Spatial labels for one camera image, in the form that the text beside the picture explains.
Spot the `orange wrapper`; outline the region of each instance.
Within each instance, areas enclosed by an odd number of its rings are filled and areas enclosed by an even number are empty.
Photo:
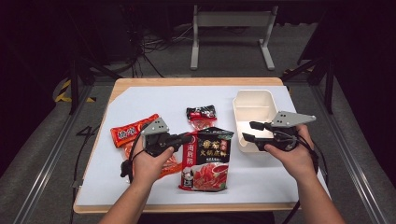
[[[110,129],[114,145],[116,147],[121,147],[128,142],[134,141],[140,131],[142,131],[142,127],[145,123],[152,122],[159,117],[160,116],[158,114],[153,114],[146,119],[139,120],[138,122]]]
[[[133,145],[134,145],[134,141],[126,143],[125,145],[122,146],[126,158],[129,158],[129,154],[131,154],[131,149]],[[175,174],[180,171],[181,171],[181,162],[177,162],[177,157],[175,155],[172,155],[171,158],[169,158],[163,165],[160,176],[158,178],[161,179],[166,175]],[[132,166],[132,174],[134,175],[134,165]]]

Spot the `forearm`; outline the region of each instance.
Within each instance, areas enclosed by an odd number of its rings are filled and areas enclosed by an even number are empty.
[[[315,176],[297,185],[305,223],[345,223]]]
[[[146,205],[151,185],[133,182],[100,223],[137,223]]]

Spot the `white metal frame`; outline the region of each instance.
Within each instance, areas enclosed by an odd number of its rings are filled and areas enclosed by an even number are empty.
[[[191,53],[191,70],[198,69],[199,38],[198,27],[203,26],[263,26],[266,27],[264,39],[259,39],[262,55],[268,70],[275,66],[268,50],[268,42],[276,18],[277,7],[271,11],[198,11],[194,6],[193,14],[193,43]]]

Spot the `small red package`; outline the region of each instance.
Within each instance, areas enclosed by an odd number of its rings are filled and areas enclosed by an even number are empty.
[[[191,134],[193,140],[183,145],[179,187],[197,191],[226,189],[233,133],[211,127]]]
[[[188,107],[186,115],[189,123],[196,131],[214,127],[216,123],[216,109],[213,105]]]
[[[135,123],[128,124],[118,128],[110,129],[113,142],[116,147],[132,142],[136,139],[137,135],[142,131],[142,126],[148,122],[152,122],[159,118],[158,114],[153,114],[146,119],[141,119]]]
[[[129,158],[129,154],[131,153],[131,149],[133,145],[134,145],[134,141],[122,145],[126,158]],[[175,154],[173,154],[163,165],[163,168],[161,169],[160,177],[158,178],[161,179],[166,175],[175,174],[180,171],[181,171],[181,162],[178,162],[177,157],[175,156]],[[132,166],[132,175],[134,175],[134,165]]]

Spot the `metal stand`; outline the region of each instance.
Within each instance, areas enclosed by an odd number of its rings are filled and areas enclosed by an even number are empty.
[[[198,7],[194,6],[193,15],[193,43],[191,53],[191,70],[198,69],[199,39],[198,27],[206,26],[265,26],[266,32],[264,39],[259,40],[262,55],[268,70],[274,70],[275,66],[268,50],[268,41],[276,18],[277,7],[272,11],[202,11],[198,12]]]
[[[317,86],[320,81],[326,76],[326,88],[325,88],[325,95],[324,95],[324,104],[326,105],[327,111],[332,114],[332,85],[334,80],[334,73],[333,73],[333,62],[331,58],[318,58],[308,63],[305,63],[296,69],[288,72],[285,76],[281,79],[282,81],[287,81],[288,79],[295,77],[301,74],[306,69],[314,67],[311,74],[309,75],[307,82],[310,85]]]

